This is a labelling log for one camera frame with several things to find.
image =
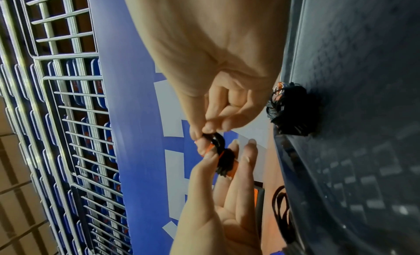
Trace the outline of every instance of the hand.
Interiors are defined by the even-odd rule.
[[[280,72],[290,0],[126,0],[197,140],[251,122]]]
[[[229,148],[237,157],[237,141]],[[213,191],[211,182],[218,163],[216,149],[210,150],[193,168],[172,255],[262,254],[252,175],[257,154],[256,142],[250,140],[234,178],[219,176]]]

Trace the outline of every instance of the blue panel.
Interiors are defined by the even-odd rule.
[[[165,140],[153,84],[160,79],[124,0],[89,2],[133,250],[168,254]]]

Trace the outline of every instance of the black surface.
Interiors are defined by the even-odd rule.
[[[319,196],[305,211],[291,202],[302,238],[317,254],[418,253],[420,0],[304,0],[295,35],[282,79],[322,104],[317,134],[288,137]],[[290,175],[291,199],[302,180]],[[321,208],[328,225],[307,221]],[[302,233],[311,224],[322,229],[316,240]]]

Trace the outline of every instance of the wire rack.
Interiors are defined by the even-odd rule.
[[[88,0],[0,9],[0,93],[59,253],[132,254]]]

